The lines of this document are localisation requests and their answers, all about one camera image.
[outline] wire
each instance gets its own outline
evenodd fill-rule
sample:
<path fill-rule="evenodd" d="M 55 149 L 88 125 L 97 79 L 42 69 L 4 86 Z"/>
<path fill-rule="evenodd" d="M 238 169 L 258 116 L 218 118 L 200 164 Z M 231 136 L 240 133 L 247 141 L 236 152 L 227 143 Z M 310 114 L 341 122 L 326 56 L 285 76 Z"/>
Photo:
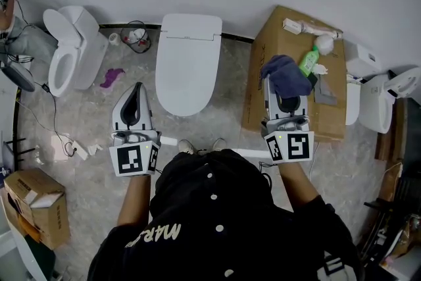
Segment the wire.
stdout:
<path fill-rule="evenodd" d="M 25 28 L 27 28 L 27 27 L 32 27 L 33 28 L 34 25 L 33 24 L 28 24 L 25 27 L 23 27 L 23 29 L 20 31 L 20 33 L 18 34 L 18 36 L 7 38 L 7 41 L 6 41 L 7 44 L 10 44 L 12 42 L 15 42 L 22 35 L 22 33 L 24 32 Z"/>
<path fill-rule="evenodd" d="M 53 101 L 54 101 L 54 119 L 53 119 L 53 127 L 54 127 L 54 132 L 55 132 L 55 134 L 57 135 L 57 137 L 60 139 L 60 142 L 61 142 L 61 147 L 62 147 L 62 149 L 63 149 L 63 152 L 64 152 L 64 154 L 67 156 L 67 157 L 73 157 L 74 156 L 74 154 L 75 154 L 75 152 L 76 152 L 76 148 L 74 147 L 73 148 L 73 152 L 72 153 L 69 153 L 68 151 L 67 151 L 67 149 L 66 149 L 66 146 L 68 145 L 68 144 L 70 144 L 70 145 L 72 145 L 72 142 L 63 142 L 63 140 L 61 139 L 61 137 L 60 137 L 60 134 L 57 132 L 57 129 L 55 128 L 55 117 L 56 117 L 56 115 L 57 115 L 57 105 L 56 105 L 56 103 L 55 103 L 55 97 L 54 97 L 54 95 L 49 91 L 49 94 L 51 95 L 51 97 L 53 98 Z"/>
<path fill-rule="evenodd" d="M 35 84 L 39 85 L 39 86 L 40 86 L 40 87 L 44 90 L 44 88 L 43 88 L 43 86 L 42 86 L 41 84 L 39 84 L 39 83 L 37 83 L 37 82 L 35 82 Z M 49 94 L 51 95 L 51 97 L 53 98 L 53 101 L 54 101 L 54 119 L 53 119 L 53 128 L 54 128 L 54 130 L 49 129 L 49 128 L 47 128 L 46 126 L 42 125 L 42 124 L 39 122 L 39 120 L 38 120 L 37 116 L 34 114 L 34 112 L 33 112 L 30 108 L 28 108 L 27 106 L 25 106 L 25 105 L 23 105 L 21 102 L 19 102 L 19 101 L 18 101 L 18 99 L 16 99 L 15 101 L 16 101 L 19 105 L 21 105 L 22 107 L 24 107 L 25 109 L 28 109 L 28 110 L 32 113 L 32 115 L 34 116 L 34 118 L 35 118 L 35 120 L 37 121 L 37 123 L 38 123 L 38 124 L 39 124 L 42 128 L 44 128 L 44 129 L 46 129 L 46 130 L 48 130 L 48 131 L 50 131 L 50 132 L 54 132 L 54 133 L 57 135 L 57 137 L 59 138 L 60 142 L 61 142 L 61 147 L 62 147 L 63 153 L 64 153 L 67 157 L 73 157 L 77 149 L 76 149 L 76 148 L 73 148 L 73 152 L 72 152 L 72 153 L 69 153 L 69 152 L 67 151 L 66 146 L 67 146 L 68 144 L 72 145 L 72 143 L 74 142 L 74 140 L 72 140 L 72 138 L 70 138 L 70 137 L 68 137 L 68 136 L 66 136 L 66 135 L 62 135 L 62 134 L 60 134 L 60 133 L 58 133 L 58 132 L 57 132 L 57 129 L 56 129 L 56 126 L 55 126 L 55 120 L 56 120 L 56 115 L 57 115 L 57 104 L 56 104 L 56 102 L 55 102 L 55 97 L 54 97 L 54 95 L 53 95 L 50 91 L 48 91 L 48 92 L 49 92 Z M 60 136 L 63 136 L 63 137 L 67 138 L 67 139 L 68 139 L 68 140 L 70 140 L 70 141 L 68 141 L 68 142 L 66 142 L 66 143 L 65 143 L 65 142 L 62 140 L 62 138 L 61 138 Z"/>
<path fill-rule="evenodd" d="M 262 168 L 271 168 L 272 166 L 276 166 L 277 164 L 268 164 L 265 162 L 259 162 L 259 171 L 262 173 Z"/>
<path fill-rule="evenodd" d="M 385 172 L 383 172 L 382 180 L 384 179 L 384 176 L 386 175 L 386 172 L 390 171 L 392 168 L 395 168 L 397 165 L 402 165 L 402 163 L 401 162 L 396 163 L 396 164 L 392 165 L 391 167 L 389 167 L 387 170 L 385 170 Z M 397 185 L 398 179 L 399 179 L 399 175 L 396 176 L 395 183 L 393 185 L 393 200 L 395 199 L 396 185 Z"/>
<path fill-rule="evenodd" d="M 310 181 L 311 181 L 311 171 L 313 170 L 313 165 L 314 165 L 314 162 L 316 161 L 316 152 L 317 152 L 317 149 L 318 149 L 319 145 L 320 145 L 320 142 L 317 143 L 316 150 L 314 150 L 314 153 L 313 153 L 313 162 L 311 163 L 310 171 L 309 171 L 309 180 Z"/>
<path fill-rule="evenodd" d="M 269 188 L 272 190 L 272 179 L 271 179 L 271 177 L 269 176 L 269 174 L 267 174 L 266 172 L 262 172 L 262 169 L 263 168 L 271 168 L 272 166 L 276 166 L 277 164 L 268 164 L 268 163 L 265 163 L 265 162 L 259 162 L 259 171 L 260 171 L 260 173 L 264 176 L 264 177 L 266 177 L 266 179 L 268 180 L 268 183 L 269 183 Z"/>
<path fill-rule="evenodd" d="M 27 25 L 29 25 L 28 24 L 28 22 L 26 21 L 26 19 L 25 19 L 25 16 L 24 16 L 24 11 L 22 11 L 22 7 L 20 6 L 20 3 L 19 3 L 19 0 L 15 0 L 17 3 L 18 3 L 18 5 L 19 5 L 19 9 L 20 9 L 20 13 L 21 13 L 21 15 L 22 15 L 22 19 L 23 19 L 23 21 L 25 21 L 25 24 L 27 24 Z"/>
<path fill-rule="evenodd" d="M 21 103 L 20 101 L 18 101 L 18 99 L 16 99 L 16 103 L 18 103 L 21 107 L 25 108 L 26 110 L 29 110 L 29 111 L 31 112 L 32 116 L 34 116 L 35 121 L 36 121 L 36 122 L 39 124 L 39 126 L 41 126 L 43 129 L 46 129 L 46 130 L 48 130 L 48 131 L 50 131 L 50 132 L 55 132 L 54 130 L 49 129 L 49 128 L 47 128 L 46 126 L 42 125 L 42 124 L 39 122 L 39 120 L 38 120 L 37 116 L 36 116 L 36 115 L 34 114 L 34 112 L 31 110 L 31 108 L 28 108 L 27 106 L 25 106 L 23 103 Z M 66 136 L 66 135 L 64 135 L 64 134 L 60 134 L 60 135 L 61 135 L 61 136 L 63 136 L 63 137 L 65 137 L 65 138 L 68 138 L 70 141 L 74 141 L 74 140 L 72 140 L 70 137 L 68 137 L 68 136 Z"/>

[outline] toilet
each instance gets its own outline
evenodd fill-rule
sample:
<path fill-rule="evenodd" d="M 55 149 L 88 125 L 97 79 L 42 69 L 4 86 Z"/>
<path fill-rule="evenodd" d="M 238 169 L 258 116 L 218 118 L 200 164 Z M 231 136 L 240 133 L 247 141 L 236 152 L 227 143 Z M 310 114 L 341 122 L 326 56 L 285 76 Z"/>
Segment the toilet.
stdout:
<path fill-rule="evenodd" d="M 222 20 L 199 14 L 167 14 L 159 36 L 155 84 L 169 113 L 197 114 L 211 99 L 218 70 Z"/>
<path fill-rule="evenodd" d="M 108 47 L 108 39 L 99 33 L 98 23 L 81 6 L 48 9 L 43 20 L 59 42 L 48 73 L 51 93 L 60 97 L 74 89 L 88 89 Z"/>
<path fill-rule="evenodd" d="M 411 94 L 420 78 L 421 68 L 415 67 L 392 79 L 389 74 L 381 74 L 362 84 L 359 122 L 368 129 L 386 134 L 392 121 L 395 100 Z"/>

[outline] sneaker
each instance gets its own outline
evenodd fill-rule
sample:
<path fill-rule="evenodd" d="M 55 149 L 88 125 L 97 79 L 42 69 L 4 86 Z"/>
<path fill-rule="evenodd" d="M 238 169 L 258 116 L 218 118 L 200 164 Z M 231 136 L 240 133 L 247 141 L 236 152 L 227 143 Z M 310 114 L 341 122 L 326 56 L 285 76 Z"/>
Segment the sneaker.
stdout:
<path fill-rule="evenodd" d="M 218 138 L 215 143 L 213 143 L 212 151 L 221 151 L 226 149 L 226 140 L 224 138 Z"/>
<path fill-rule="evenodd" d="M 188 153 L 189 155 L 194 155 L 195 148 L 189 141 L 181 140 L 178 142 L 178 151 Z"/>

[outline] green bottle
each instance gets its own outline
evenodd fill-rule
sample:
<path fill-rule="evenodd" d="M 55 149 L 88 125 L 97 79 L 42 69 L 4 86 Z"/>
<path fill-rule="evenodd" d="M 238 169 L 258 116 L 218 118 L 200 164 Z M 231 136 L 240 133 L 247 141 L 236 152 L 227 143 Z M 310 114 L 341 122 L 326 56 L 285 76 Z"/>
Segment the green bottle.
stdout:
<path fill-rule="evenodd" d="M 308 77 L 311 73 L 311 70 L 313 69 L 313 66 L 318 61 L 318 48 L 316 46 L 313 46 L 313 50 L 308 52 L 303 60 L 301 60 L 299 68 L 301 72 L 305 75 L 305 77 Z"/>

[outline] navy towel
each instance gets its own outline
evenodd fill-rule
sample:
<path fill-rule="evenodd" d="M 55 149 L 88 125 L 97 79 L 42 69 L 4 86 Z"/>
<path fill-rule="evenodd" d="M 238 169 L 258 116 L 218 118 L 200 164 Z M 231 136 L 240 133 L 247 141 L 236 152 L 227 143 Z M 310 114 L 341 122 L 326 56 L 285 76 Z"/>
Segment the navy towel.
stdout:
<path fill-rule="evenodd" d="M 297 96 L 308 96 L 311 83 L 300 71 L 295 61 L 287 55 L 275 55 L 262 67 L 262 78 L 270 75 L 275 92 L 282 99 Z"/>

